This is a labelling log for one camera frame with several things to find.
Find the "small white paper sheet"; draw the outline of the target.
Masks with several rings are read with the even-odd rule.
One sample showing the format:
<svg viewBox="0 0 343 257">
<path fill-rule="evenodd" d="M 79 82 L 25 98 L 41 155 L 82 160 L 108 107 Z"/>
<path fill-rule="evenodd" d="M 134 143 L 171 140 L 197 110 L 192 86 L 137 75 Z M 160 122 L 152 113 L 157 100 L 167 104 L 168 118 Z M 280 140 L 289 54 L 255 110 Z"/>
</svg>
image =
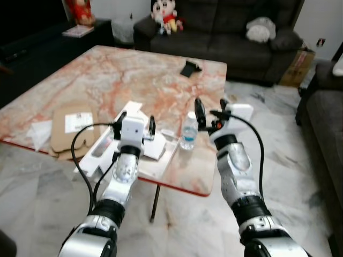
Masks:
<svg viewBox="0 0 343 257">
<path fill-rule="evenodd" d="M 120 115 L 124 112 L 127 112 L 127 115 L 133 114 L 137 117 L 142 117 L 143 112 L 140 110 L 142 107 L 142 103 L 139 103 L 137 101 L 128 101 L 124 106 L 123 109 L 118 113 L 118 115 L 115 117 L 115 119 L 118 119 Z"/>
</svg>

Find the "white square box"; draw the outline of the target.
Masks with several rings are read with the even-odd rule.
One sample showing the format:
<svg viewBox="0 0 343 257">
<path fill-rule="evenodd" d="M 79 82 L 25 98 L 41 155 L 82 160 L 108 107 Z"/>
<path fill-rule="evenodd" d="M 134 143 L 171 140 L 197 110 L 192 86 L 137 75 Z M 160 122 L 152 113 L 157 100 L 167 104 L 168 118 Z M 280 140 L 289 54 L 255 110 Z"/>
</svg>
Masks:
<svg viewBox="0 0 343 257">
<path fill-rule="evenodd" d="M 143 139 L 144 156 L 159 161 L 165 152 L 167 140 L 163 134 L 156 134 L 153 140 Z"/>
</svg>

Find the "clear plastic water bottle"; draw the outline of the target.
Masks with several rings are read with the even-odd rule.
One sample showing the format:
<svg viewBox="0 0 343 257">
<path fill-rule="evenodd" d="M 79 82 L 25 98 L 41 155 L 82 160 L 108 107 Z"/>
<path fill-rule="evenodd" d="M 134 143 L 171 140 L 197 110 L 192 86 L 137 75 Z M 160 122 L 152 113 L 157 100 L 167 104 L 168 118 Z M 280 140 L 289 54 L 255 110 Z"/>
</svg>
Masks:
<svg viewBox="0 0 343 257">
<path fill-rule="evenodd" d="M 198 120 L 195 112 L 188 112 L 182 123 L 181 139 L 179 145 L 182 149 L 192 150 L 195 147 L 198 136 Z"/>
</svg>

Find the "long white flat packaging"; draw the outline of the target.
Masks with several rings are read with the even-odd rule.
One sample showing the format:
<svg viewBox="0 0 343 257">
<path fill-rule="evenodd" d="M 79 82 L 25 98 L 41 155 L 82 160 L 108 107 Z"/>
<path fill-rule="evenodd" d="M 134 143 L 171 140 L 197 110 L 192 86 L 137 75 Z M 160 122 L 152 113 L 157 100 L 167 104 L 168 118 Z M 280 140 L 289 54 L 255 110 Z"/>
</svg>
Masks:
<svg viewBox="0 0 343 257">
<path fill-rule="evenodd" d="M 118 140 L 114 139 L 113 129 L 103 128 L 103 134 L 81 158 L 79 166 L 87 178 L 100 177 L 113 163 L 115 152 L 118 152 Z"/>
</svg>

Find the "small black pouch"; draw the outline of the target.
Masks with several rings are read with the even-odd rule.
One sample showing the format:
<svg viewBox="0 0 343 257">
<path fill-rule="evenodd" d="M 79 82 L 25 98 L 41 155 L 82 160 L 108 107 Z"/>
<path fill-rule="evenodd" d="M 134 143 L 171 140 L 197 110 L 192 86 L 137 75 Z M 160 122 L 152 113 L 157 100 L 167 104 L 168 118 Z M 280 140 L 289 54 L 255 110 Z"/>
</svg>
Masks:
<svg viewBox="0 0 343 257">
<path fill-rule="evenodd" d="M 182 67 L 182 70 L 180 71 L 180 74 L 186 78 L 191 78 L 193 74 L 199 73 L 201 71 L 203 71 L 203 69 L 195 62 L 185 61 L 185 64 Z"/>
</svg>

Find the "brown flattened cardboard with label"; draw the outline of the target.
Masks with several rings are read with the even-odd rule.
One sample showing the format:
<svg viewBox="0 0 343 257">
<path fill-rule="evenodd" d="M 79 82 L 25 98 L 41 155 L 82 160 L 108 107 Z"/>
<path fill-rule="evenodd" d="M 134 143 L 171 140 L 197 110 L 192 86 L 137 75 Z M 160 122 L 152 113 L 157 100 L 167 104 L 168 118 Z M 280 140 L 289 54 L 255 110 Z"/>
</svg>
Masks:
<svg viewBox="0 0 343 257">
<path fill-rule="evenodd" d="M 69 101 L 59 106 L 53 112 L 51 137 L 49 142 L 50 154 L 59 160 L 72 159 L 71 144 L 78 132 L 98 122 L 96 109 L 86 101 Z M 93 147 L 101 135 L 98 126 L 89 127 L 83 131 L 75 143 L 75 156 L 83 157 Z"/>
</svg>

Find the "dark grey sofa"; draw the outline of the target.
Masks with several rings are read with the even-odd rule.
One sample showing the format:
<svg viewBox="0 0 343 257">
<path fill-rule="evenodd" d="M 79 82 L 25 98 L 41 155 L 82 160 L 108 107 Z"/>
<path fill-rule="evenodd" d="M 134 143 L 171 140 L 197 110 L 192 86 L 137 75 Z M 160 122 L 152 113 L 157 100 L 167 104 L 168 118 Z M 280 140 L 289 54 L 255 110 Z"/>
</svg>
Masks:
<svg viewBox="0 0 343 257">
<path fill-rule="evenodd" d="M 183 30 L 159 34 L 147 16 L 134 26 L 135 49 L 224 62 L 227 79 L 263 86 L 279 83 L 301 51 L 294 31 L 304 0 L 174 0 Z M 247 38 L 248 22 L 268 17 L 276 36 L 267 42 Z"/>
</svg>

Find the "black metal table leg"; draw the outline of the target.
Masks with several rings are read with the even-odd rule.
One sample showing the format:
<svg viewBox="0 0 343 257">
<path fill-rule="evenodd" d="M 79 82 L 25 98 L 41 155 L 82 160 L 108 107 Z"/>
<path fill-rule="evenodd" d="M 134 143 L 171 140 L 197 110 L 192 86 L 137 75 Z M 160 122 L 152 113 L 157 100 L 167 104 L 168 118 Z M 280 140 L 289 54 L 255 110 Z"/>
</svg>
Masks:
<svg viewBox="0 0 343 257">
<path fill-rule="evenodd" d="M 154 223 L 154 221 L 155 221 L 156 211 L 157 211 L 157 208 L 158 208 L 160 193 L 161 193 L 161 186 L 157 185 L 156 186 L 156 191 L 155 191 L 155 194 L 154 194 L 154 200 L 153 200 L 153 204 L 152 204 L 150 219 L 149 219 L 150 223 Z"/>
</svg>

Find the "clear crumpled plastic bag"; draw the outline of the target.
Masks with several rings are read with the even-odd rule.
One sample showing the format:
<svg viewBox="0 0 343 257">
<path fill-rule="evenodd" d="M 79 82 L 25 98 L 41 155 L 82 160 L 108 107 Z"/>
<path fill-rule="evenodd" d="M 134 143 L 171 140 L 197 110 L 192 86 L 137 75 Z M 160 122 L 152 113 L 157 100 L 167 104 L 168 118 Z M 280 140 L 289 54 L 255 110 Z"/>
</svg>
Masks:
<svg viewBox="0 0 343 257">
<path fill-rule="evenodd" d="M 49 144 L 52 125 L 53 122 L 51 120 L 31 124 L 27 136 L 32 139 L 35 152 L 39 152 L 44 145 Z"/>
</svg>

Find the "brown cardboard box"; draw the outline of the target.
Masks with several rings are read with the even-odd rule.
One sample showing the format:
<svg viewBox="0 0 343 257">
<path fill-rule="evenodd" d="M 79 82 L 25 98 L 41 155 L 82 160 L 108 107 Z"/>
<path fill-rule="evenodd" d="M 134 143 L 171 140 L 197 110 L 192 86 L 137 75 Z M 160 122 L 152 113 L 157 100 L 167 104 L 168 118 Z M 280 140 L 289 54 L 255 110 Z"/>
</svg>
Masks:
<svg viewBox="0 0 343 257">
<path fill-rule="evenodd" d="M 279 85 L 298 88 L 304 81 L 310 66 L 315 59 L 316 52 L 309 49 L 301 49 L 296 54 L 293 62 L 282 76 Z"/>
</svg>

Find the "grey round plush toy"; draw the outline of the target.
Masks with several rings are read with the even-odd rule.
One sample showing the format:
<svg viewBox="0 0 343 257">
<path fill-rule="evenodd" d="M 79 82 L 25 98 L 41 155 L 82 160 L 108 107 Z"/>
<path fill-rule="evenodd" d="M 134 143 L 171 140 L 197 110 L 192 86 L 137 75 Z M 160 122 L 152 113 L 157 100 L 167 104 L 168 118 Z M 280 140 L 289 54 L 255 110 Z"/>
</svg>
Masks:
<svg viewBox="0 0 343 257">
<path fill-rule="evenodd" d="M 258 17 L 247 23 L 247 39 L 257 43 L 266 43 L 276 37 L 276 24 L 268 17 Z"/>
</svg>

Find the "flat pale book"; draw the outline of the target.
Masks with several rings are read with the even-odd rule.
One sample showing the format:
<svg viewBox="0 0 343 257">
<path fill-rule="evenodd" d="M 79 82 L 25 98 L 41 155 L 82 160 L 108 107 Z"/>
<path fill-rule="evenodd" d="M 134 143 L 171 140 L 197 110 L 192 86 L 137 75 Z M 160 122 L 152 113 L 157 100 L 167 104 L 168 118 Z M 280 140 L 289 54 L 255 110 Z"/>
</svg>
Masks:
<svg viewBox="0 0 343 257">
<path fill-rule="evenodd" d="M 94 29 L 95 29 L 94 26 L 76 25 L 75 27 L 72 27 L 70 29 L 67 29 L 66 31 L 63 31 L 62 36 L 83 37 L 83 36 L 86 36 L 86 34 L 93 32 Z"/>
</svg>

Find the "black low cabinet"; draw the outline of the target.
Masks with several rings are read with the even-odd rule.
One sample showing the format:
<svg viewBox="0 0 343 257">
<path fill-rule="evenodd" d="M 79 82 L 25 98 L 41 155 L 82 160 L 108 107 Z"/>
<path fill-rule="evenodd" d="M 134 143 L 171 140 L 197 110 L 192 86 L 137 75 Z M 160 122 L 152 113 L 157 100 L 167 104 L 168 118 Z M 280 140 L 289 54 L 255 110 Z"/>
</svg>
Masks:
<svg viewBox="0 0 343 257">
<path fill-rule="evenodd" d="M 113 47 L 114 43 L 112 21 L 98 19 L 93 31 L 83 37 L 59 35 L 29 48 L 27 54 L 0 68 L 0 109 L 95 45 Z"/>
</svg>

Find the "red festive ornament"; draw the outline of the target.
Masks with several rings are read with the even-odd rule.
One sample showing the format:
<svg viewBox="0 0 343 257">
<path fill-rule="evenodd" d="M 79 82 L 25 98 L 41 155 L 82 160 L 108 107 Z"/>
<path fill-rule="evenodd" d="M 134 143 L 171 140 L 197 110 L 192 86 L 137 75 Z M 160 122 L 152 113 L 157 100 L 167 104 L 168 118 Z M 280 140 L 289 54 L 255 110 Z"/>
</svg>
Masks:
<svg viewBox="0 0 343 257">
<path fill-rule="evenodd" d="M 91 9 L 91 0 L 63 0 L 66 3 L 69 20 L 76 25 L 93 27 L 96 24 Z"/>
</svg>

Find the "white plush toy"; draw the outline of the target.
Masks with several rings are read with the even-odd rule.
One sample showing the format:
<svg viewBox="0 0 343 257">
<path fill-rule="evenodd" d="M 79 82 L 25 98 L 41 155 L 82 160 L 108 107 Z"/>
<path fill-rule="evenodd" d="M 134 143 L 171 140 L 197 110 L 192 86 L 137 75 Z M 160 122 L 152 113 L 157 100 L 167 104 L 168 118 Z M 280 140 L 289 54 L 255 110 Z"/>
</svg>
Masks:
<svg viewBox="0 0 343 257">
<path fill-rule="evenodd" d="M 340 58 L 334 64 L 334 67 L 332 69 L 332 74 L 336 77 L 343 76 L 343 57 L 342 56 L 340 56 Z"/>
</svg>

